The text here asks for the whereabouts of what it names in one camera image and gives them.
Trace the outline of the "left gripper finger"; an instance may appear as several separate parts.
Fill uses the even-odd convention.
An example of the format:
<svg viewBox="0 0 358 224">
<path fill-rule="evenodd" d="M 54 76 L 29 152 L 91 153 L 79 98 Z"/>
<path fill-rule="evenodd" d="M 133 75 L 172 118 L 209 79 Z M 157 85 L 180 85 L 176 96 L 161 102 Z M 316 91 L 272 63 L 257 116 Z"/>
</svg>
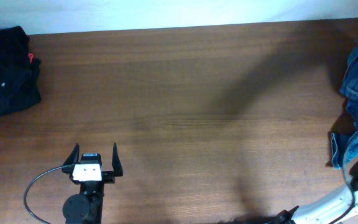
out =
<svg viewBox="0 0 358 224">
<path fill-rule="evenodd" d="M 115 177 L 122 177 L 124 175 L 116 143 L 113 144 L 112 149 L 112 169 Z"/>
<path fill-rule="evenodd" d="M 70 155 L 67 157 L 65 162 L 63 163 L 64 166 L 69 166 L 72 164 L 76 164 L 79 159 L 79 152 L 80 152 L 80 146 L 79 144 L 75 144 L 74 149 L 70 153 Z"/>
</svg>

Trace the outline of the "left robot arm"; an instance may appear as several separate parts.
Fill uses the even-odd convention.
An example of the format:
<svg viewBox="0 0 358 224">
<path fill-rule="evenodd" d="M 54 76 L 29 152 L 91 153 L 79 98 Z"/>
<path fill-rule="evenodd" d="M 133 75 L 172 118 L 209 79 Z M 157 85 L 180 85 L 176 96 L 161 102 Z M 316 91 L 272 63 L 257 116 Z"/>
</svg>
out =
<svg viewBox="0 0 358 224">
<path fill-rule="evenodd" d="M 68 197 L 62 213 L 66 223 L 99 224 L 102 220 L 104 185 L 115 183 L 115 178 L 124 174 L 119 159 L 117 144 L 112 147 L 112 170 L 102 170 L 102 159 L 98 153 L 80 154 L 75 145 L 63 163 L 62 172 L 80 186 L 80 192 Z"/>
</svg>

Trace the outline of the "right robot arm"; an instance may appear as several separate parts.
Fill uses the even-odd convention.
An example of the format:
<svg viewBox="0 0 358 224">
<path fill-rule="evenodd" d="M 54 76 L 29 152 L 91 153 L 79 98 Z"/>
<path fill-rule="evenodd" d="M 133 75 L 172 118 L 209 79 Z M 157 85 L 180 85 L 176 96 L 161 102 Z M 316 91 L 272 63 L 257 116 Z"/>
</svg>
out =
<svg viewBox="0 0 358 224">
<path fill-rule="evenodd" d="M 358 162 L 351 169 L 342 169 L 345 184 L 325 197 L 290 211 L 283 210 L 270 223 L 276 224 L 329 224 L 341 223 L 358 215 Z"/>
</svg>

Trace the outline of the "black folded garment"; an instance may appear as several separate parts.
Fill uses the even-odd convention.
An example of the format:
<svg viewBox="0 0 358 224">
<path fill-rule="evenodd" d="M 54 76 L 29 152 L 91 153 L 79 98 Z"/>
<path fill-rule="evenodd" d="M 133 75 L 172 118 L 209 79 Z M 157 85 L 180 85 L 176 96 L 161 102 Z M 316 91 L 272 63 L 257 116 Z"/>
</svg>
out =
<svg viewBox="0 0 358 224">
<path fill-rule="evenodd" d="M 41 60 L 29 51 L 22 27 L 0 29 L 0 116 L 40 103 L 37 87 Z"/>
</svg>

